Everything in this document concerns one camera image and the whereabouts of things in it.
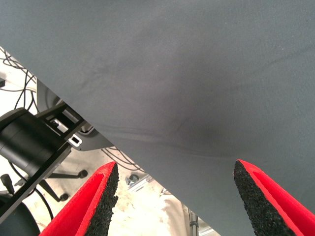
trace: chair wheel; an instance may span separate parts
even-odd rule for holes
[[[79,178],[85,178],[86,176],[88,176],[88,172],[86,170],[81,170],[78,174]]]
[[[64,193],[59,198],[60,198],[61,202],[64,202],[64,201],[68,200],[69,195],[67,193]]]

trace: black metal frame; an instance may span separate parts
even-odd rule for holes
[[[48,184],[43,183],[43,179],[49,176],[54,176],[52,175],[52,171],[56,165],[61,163],[71,152],[70,149],[72,146],[67,142],[67,140],[71,138],[75,132],[80,130],[86,121],[64,102],[61,102],[57,106],[37,114],[36,117],[43,121],[62,139],[64,139],[64,144],[61,145],[61,147],[54,154],[52,154],[52,156],[37,170],[37,172],[30,176],[27,182],[10,198],[10,200],[0,208],[0,224],[14,211],[14,209],[38,184],[43,185],[43,187],[47,189],[47,192],[56,201],[63,201],[62,197],[59,198],[50,187],[47,187]],[[62,123],[66,123],[68,130],[63,133],[57,127],[55,127],[53,125],[55,119],[61,119]]]

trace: black cylinder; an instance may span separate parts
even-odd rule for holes
[[[15,111],[2,116],[6,122],[0,125],[0,155],[32,176],[65,141],[30,112],[22,109],[17,117],[21,109]]]

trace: chair leg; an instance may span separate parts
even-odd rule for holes
[[[67,193],[62,194],[60,197],[56,195],[54,190],[49,186],[49,184],[45,181],[42,180],[39,182],[39,185],[50,195],[55,199],[57,202],[63,202],[69,198],[69,195]]]
[[[88,172],[81,170],[77,175],[52,173],[48,178],[85,178],[86,176],[88,176]]]

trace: white floor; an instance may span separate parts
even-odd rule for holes
[[[0,77],[9,81],[5,89],[20,89],[24,85],[24,74],[9,66],[4,66],[0,61]],[[35,83],[30,84],[30,89],[36,90]],[[16,103],[19,92],[6,92],[0,90],[0,116],[12,110]],[[31,96],[27,93],[27,104],[29,104]],[[117,156],[121,156],[118,151],[111,150]],[[100,150],[92,150],[80,152],[73,150],[65,161],[57,167],[56,173],[76,174],[80,170],[85,169],[89,172],[89,176],[101,165],[112,161]],[[13,183],[16,183],[19,178],[11,170],[7,160],[0,156],[0,175],[10,174]],[[140,178],[145,175],[142,172],[131,172],[122,167],[119,167],[119,184],[117,189],[118,202],[113,209],[112,222],[109,229],[109,236],[185,236],[179,232],[186,232],[189,228],[187,220],[187,209],[182,208],[182,204],[175,198],[171,197],[172,204],[161,197],[163,187],[155,180],[146,184],[141,190],[135,193],[128,191],[128,185],[125,178],[130,174],[137,174]],[[47,181],[55,190],[57,195],[68,193],[73,196],[75,192],[87,180],[84,179],[48,179]],[[56,215],[63,208],[66,202],[57,203],[51,198],[41,187],[38,189],[44,194],[47,199],[53,214]],[[5,190],[5,187],[0,183],[0,191]],[[43,230],[50,222],[48,211],[36,195],[32,194],[23,201],[32,212],[41,230]],[[178,220],[173,218],[173,213],[179,212],[183,217]],[[200,220],[200,230],[209,227],[206,223]],[[203,236],[218,236],[216,232],[203,234]]]

